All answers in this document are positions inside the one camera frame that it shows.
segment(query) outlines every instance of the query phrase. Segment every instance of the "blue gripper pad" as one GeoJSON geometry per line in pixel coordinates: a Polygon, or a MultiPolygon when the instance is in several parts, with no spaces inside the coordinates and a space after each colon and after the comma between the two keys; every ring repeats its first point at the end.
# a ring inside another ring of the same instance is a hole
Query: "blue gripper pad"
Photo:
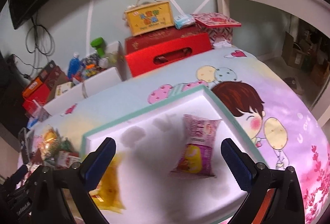
{"type": "Polygon", "coordinates": [[[96,189],[115,153],[116,142],[106,138],[96,151],[86,157],[80,171],[86,191],[96,189]]]}
{"type": "Polygon", "coordinates": [[[240,189],[250,193],[253,176],[242,160],[242,157],[244,157],[243,153],[230,138],[226,138],[222,141],[221,154],[240,186],[240,189]]]}

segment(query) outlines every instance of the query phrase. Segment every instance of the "screw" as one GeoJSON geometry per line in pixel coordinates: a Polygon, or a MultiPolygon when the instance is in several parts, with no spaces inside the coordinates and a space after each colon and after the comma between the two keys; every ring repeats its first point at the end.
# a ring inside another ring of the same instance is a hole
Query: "screw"
{"type": "Polygon", "coordinates": [[[261,169],[261,170],[263,170],[263,169],[266,168],[266,166],[265,166],[264,163],[257,163],[257,167],[258,167],[259,169],[261,169]]]}
{"type": "Polygon", "coordinates": [[[293,173],[294,172],[294,167],[293,166],[288,166],[288,170],[293,173]]]}
{"type": "Polygon", "coordinates": [[[73,164],[71,165],[71,167],[72,167],[73,169],[77,169],[77,168],[79,168],[79,167],[80,167],[80,162],[75,162],[75,163],[73,163],[73,164]]]}
{"type": "Polygon", "coordinates": [[[42,168],[42,172],[47,173],[49,171],[49,167],[45,166],[44,168],[42,168]]]}

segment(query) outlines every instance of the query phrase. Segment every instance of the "pink heart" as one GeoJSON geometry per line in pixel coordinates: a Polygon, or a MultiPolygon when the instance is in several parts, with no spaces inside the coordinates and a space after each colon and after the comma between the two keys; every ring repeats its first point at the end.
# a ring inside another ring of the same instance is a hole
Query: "pink heart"
{"type": "Polygon", "coordinates": [[[239,50],[236,50],[235,52],[231,53],[231,55],[234,57],[246,57],[246,55],[242,51],[239,51],[239,50]]]}

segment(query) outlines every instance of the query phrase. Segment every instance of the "pink snack bag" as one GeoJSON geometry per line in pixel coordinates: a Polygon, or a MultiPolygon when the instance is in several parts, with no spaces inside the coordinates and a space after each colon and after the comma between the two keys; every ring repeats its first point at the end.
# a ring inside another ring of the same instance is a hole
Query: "pink snack bag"
{"type": "Polygon", "coordinates": [[[185,132],[189,140],[178,166],[171,172],[183,172],[202,177],[215,176],[211,168],[211,158],[220,121],[184,115],[185,132]]]}

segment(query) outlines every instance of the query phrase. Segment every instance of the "snack bag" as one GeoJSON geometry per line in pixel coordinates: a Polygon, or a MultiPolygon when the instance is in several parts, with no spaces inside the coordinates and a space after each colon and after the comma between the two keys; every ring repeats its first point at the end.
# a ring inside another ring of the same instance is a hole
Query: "snack bag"
{"type": "Polygon", "coordinates": [[[52,127],[50,127],[43,136],[43,141],[38,144],[42,160],[54,157],[61,140],[52,127]]]}
{"type": "Polygon", "coordinates": [[[59,151],[58,157],[56,160],[56,168],[57,169],[65,169],[69,168],[73,163],[79,162],[79,154],[75,152],[68,151],[59,151]]]}
{"type": "Polygon", "coordinates": [[[211,157],[220,121],[184,115],[185,131],[189,140],[178,166],[172,172],[203,177],[215,176],[211,168],[211,157]]]}
{"type": "Polygon", "coordinates": [[[95,190],[90,191],[94,203],[100,210],[121,213],[125,209],[119,196],[117,168],[123,159],[122,153],[116,153],[95,190]]]}

